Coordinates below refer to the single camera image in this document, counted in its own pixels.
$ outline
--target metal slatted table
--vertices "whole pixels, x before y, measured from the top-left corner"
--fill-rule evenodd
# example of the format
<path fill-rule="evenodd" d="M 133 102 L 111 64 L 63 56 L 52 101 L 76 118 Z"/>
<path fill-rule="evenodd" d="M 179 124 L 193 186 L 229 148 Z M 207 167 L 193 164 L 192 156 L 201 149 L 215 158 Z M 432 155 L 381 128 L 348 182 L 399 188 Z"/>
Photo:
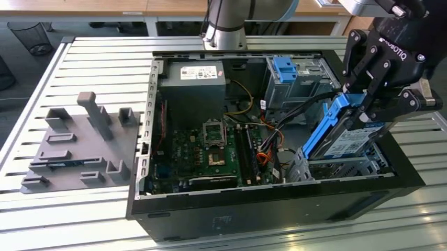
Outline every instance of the metal slatted table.
<path fill-rule="evenodd" d="M 249 49 L 332 49 L 344 37 L 249 37 Z M 108 112 L 144 111 L 155 50 L 201 50 L 193 37 L 76 38 L 61 43 L 0 151 L 0 249 L 436 250 L 447 248 L 447 123 L 438 113 L 402 122 L 394 137 L 427 186 L 353 221 L 156 244 L 124 219 L 128 186 L 23 195 L 20 182 L 45 133 L 51 107 L 71 114 L 81 91 Z"/>

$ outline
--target chip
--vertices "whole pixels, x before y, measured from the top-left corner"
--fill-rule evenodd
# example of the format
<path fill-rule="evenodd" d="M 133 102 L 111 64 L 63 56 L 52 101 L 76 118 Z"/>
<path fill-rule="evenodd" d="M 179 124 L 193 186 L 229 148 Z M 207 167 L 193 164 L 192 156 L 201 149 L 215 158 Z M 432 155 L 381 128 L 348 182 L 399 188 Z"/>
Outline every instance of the chip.
<path fill-rule="evenodd" d="M 208 165 L 224 166 L 225 165 L 225 152 L 221 149 L 211 150 L 208 152 Z"/>

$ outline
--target wire mesh trash bin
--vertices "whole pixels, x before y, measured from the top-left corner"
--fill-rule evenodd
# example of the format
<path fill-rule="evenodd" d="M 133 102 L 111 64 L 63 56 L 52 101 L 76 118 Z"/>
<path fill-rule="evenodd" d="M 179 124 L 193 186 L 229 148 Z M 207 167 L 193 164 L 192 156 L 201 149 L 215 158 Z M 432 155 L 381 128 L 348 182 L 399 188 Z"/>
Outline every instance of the wire mesh trash bin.
<path fill-rule="evenodd" d="M 0 90 L 7 89 L 16 82 L 16 78 L 0 56 Z"/>
<path fill-rule="evenodd" d="M 53 47 L 39 22 L 9 22 L 8 29 L 33 56 L 44 55 L 52 51 Z"/>

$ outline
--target sticker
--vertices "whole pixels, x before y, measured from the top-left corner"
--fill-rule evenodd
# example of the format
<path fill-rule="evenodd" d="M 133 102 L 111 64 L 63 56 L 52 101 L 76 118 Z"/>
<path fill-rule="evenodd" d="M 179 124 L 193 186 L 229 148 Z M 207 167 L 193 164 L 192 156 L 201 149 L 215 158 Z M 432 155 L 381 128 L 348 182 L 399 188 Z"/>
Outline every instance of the sticker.
<path fill-rule="evenodd" d="M 276 169 L 272 169 L 272 175 L 279 179 L 279 171 Z"/>
<path fill-rule="evenodd" d="M 260 100 L 260 109 L 261 110 L 265 110 L 267 109 L 267 102 L 265 102 L 265 100 Z"/>
<path fill-rule="evenodd" d="M 51 166 L 65 166 L 65 164 L 64 163 L 53 163 L 53 164 L 48 164 L 48 166 L 51 167 Z"/>
<path fill-rule="evenodd" d="M 180 68 L 180 79 L 217 78 L 216 66 L 185 66 Z"/>
<path fill-rule="evenodd" d="M 143 12 L 123 12 L 123 15 L 143 15 Z"/>
<path fill-rule="evenodd" d="M 365 125 L 365 128 L 357 130 L 344 130 L 329 149 L 324 153 L 324 156 L 343 155 L 356 153 L 360 147 L 369 139 L 369 135 L 379 131 L 384 123 L 371 123 Z"/>

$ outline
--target table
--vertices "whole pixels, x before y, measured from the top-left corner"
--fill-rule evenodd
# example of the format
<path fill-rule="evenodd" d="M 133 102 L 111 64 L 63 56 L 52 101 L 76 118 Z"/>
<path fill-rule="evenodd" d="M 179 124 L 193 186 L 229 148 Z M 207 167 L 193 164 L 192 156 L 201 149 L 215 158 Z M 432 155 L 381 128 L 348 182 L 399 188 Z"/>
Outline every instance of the table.
<path fill-rule="evenodd" d="M 248 37 L 248 48 L 331 49 L 343 56 L 344 37 Z M 45 133 L 49 107 L 77 107 L 81 91 L 97 94 L 108 112 L 144 112 L 152 51 L 201 50 L 196 37 L 76 38 L 61 43 L 0 151 L 1 250 L 422 250 L 447 248 L 447 129 L 438 113 L 392 129 L 427 186 L 390 200 L 353 221 L 156 244 L 124 219 L 128 186 L 19 193 L 20 181 Z"/>
<path fill-rule="evenodd" d="M 1 0 L 0 21 L 144 21 L 147 0 Z"/>
<path fill-rule="evenodd" d="M 147 0 L 144 21 L 148 35 L 157 36 L 160 21 L 203 21 L 207 0 Z M 344 8 L 320 8 L 315 0 L 300 0 L 295 16 L 287 22 L 335 22 L 331 35 L 343 35 L 351 14 Z"/>
<path fill-rule="evenodd" d="M 203 21 L 205 0 L 1 0 L 0 21 L 145 22 L 157 36 L 159 21 Z M 341 35 L 351 15 L 344 8 L 320 8 L 300 0 L 289 22 L 335 22 L 332 35 Z"/>

